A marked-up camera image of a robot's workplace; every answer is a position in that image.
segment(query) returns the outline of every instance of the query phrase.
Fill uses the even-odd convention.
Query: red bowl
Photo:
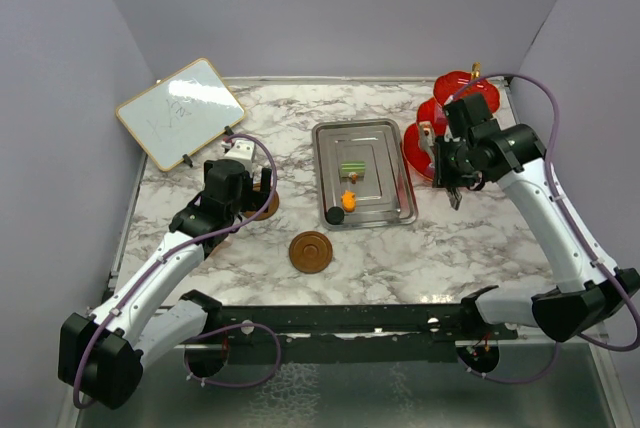
[[[418,172],[424,179],[431,181],[435,174],[435,169],[430,167],[431,158],[420,149],[418,142],[420,141],[418,127],[415,123],[411,123],[404,132],[402,143],[402,154],[407,163]]]
[[[471,81],[471,73],[466,71],[452,71],[446,75],[440,76],[433,86],[433,96],[440,105],[444,105],[447,99],[455,94],[460,88]],[[480,81],[472,87],[466,89],[460,97],[470,95],[471,93],[482,93],[484,99],[487,100],[489,110],[495,113],[500,108],[500,92],[498,89],[486,80]]]
[[[436,136],[444,135],[444,132],[447,131],[447,117],[435,98],[429,98],[420,105],[417,121],[418,123],[430,121]]]

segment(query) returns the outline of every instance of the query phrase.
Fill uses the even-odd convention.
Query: brown coaster
[[[260,189],[260,183],[256,183],[253,185],[253,191],[258,191],[259,189]],[[265,211],[258,218],[256,218],[256,221],[262,221],[262,220],[266,220],[267,218],[271,218],[274,215],[274,213],[278,211],[279,206],[280,206],[280,197],[278,196],[278,192],[276,191],[276,194],[273,197],[273,200],[271,200],[271,204],[269,205],[269,208],[267,208],[267,211]],[[249,218],[254,213],[255,211],[245,211],[242,215],[245,218]]]
[[[329,238],[317,231],[305,231],[296,236],[289,245],[289,259],[303,273],[318,273],[324,270],[333,258]]]

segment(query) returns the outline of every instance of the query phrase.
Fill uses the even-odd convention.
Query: wall
[[[438,75],[520,66],[556,0],[115,0],[153,73]]]
[[[152,76],[113,0],[0,19],[0,426],[51,427],[60,326],[99,301],[140,160],[114,108]]]
[[[640,268],[640,170],[637,101],[640,0],[558,0],[521,71],[551,87],[562,128],[556,167],[567,192],[602,246],[622,267]],[[544,96],[514,83],[523,122],[546,139],[551,111]],[[628,343],[628,313],[608,323],[613,341]],[[640,426],[638,355],[614,359]]]

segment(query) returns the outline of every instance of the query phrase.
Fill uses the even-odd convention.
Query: green object
[[[345,161],[340,165],[340,177],[348,178],[352,173],[364,176],[365,166],[364,161]]]

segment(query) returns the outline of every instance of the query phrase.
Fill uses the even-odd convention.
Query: white marble surface
[[[446,194],[412,173],[420,214],[411,225],[331,232],[322,227],[316,199],[311,129],[320,122],[391,118],[404,129],[430,83],[287,85],[267,82],[231,87],[247,109],[236,132],[260,138],[279,170],[280,209],[231,235],[185,278],[165,304],[198,289],[225,304],[373,304],[459,301],[491,284],[542,286],[550,270],[542,250],[511,202],[494,186],[465,192],[453,211]],[[496,113],[514,123],[501,90]],[[117,286],[153,252],[173,215],[202,188],[202,164],[222,156],[216,141],[194,157],[194,167],[170,173],[147,163]],[[327,234],[333,261],[305,275],[288,259],[290,241],[307,230]]]

